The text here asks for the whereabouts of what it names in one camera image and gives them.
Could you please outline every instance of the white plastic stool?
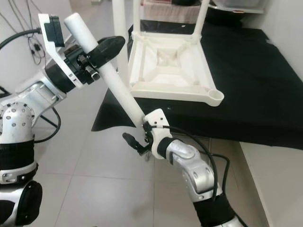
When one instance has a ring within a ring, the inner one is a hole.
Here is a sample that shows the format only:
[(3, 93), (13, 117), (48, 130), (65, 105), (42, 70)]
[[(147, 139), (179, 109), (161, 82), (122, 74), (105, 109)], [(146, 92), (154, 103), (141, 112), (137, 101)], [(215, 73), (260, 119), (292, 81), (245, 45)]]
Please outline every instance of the white plastic stool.
[(181, 35), (141, 31), (141, 0), (134, 0), (134, 43), (127, 73), (134, 97), (205, 102), (210, 106), (221, 103), (224, 94), (215, 87), (200, 44), (209, 1), (202, 1), (193, 34)]

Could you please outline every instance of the black fabric table cover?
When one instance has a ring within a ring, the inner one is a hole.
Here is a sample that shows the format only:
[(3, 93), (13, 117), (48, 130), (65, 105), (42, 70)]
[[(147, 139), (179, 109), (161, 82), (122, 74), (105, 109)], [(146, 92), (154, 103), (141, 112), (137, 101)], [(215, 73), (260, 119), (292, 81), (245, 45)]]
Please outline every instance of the black fabric table cover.
[[(142, 30), (192, 33), (194, 25), (182, 25), (143, 21)], [(303, 149), (303, 83), (266, 35), (210, 24), (202, 35), (214, 83), (225, 95), (222, 103), (136, 98), (144, 113), (161, 108), (170, 125), (195, 135)], [(92, 130), (120, 125), (133, 126), (108, 90)]]

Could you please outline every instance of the tiled floor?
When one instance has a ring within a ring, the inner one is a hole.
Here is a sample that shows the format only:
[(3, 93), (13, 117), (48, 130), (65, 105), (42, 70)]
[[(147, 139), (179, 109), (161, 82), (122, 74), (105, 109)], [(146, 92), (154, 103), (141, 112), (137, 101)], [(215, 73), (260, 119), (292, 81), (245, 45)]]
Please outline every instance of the tiled floor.
[[(89, 0), (71, 3), (97, 38), (113, 34), (113, 29), (108, 29), (113, 23), (110, 1), (93, 7)], [(131, 3), (126, 0), (129, 17)], [(51, 141), (36, 146), (40, 167), (35, 179), (42, 184), (44, 195), (40, 216), (30, 226), (198, 227), (179, 174), (165, 160), (145, 162), (122, 138), (127, 131), (142, 140), (141, 132), (128, 127), (90, 132), (105, 91), (106, 85), (99, 80), (71, 91), (58, 105), (62, 129)], [(227, 193), (234, 209), (250, 227), (265, 227), (242, 170), (245, 163), (240, 165), (237, 144), (213, 140), (212, 152), (231, 158)], [(221, 181), (224, 162), (216, 162)]]

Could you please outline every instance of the black cloth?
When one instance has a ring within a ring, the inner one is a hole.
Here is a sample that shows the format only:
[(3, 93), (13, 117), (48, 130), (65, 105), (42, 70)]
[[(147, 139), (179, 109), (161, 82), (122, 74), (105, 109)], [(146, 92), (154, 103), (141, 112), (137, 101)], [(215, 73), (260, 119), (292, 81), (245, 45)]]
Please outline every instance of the black cloth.
[[(190, 34), (194, 25), (143, 21), (142, 30)], [(303, 83), (259, 29), (205, 24), (201, 40), (214, 83), (225, 95), (205, 103), (136, 98), (147, 114), (163, 109), (170, 125), (211, 138), (303, 149)], [(132, 123), (110, 91), (92, 130)]]

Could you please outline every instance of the white pipe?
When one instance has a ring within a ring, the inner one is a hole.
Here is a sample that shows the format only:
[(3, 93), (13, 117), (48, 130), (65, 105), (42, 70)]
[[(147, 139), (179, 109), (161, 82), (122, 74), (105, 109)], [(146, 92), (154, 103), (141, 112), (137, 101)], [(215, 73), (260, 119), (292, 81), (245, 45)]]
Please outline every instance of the white pipe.
[[(88, 53), (98, 45), (94, 36), (91, 34), (78, 13), (74, 13), (73, 15), (66, 18), (64, 20), (64, 23), (76, 41), (82, 47), (85, 46), (85, 49), (83, 48), (84, 52)], [(137, 128), (142, 128), (141, 124), (143, 123), (143, 118), (145, 115), (134, 97), (129, 92), (128, 88), (120, 79), (112, 64), (110, 62), (106, 63), (99, 68), (99, 72), (106, 82), (108, 88), (114, 94), (135, 126)]]
[(126, 33), (125, 24), (125, 2), (124, 0), (112, 0), (113, 2), (113, 15), (114, 15), (114, 28), (115, 35), (123, 36), (126, 40), (122, 50), (117, 56), (119, 75), (124, 84), (129, 86), (128, 77), (128, 56), (127, 56), (127, 42), (128, 35)]
[(195, 35), (197, 37), (201, 36), (201, 32), (202, 32), (203, 24), (204, 24), (205, 17), (207, 14), (209, 2), (210, 2), (210, 0), (203, 0), (201, 3), (198, 19), (197, 19), (195, 30), (193, 33), (193, 35)]
[(140, 6), (141, 0), (133, 1), (133, 15), (134, 15), (134, 32), (140, 34)]

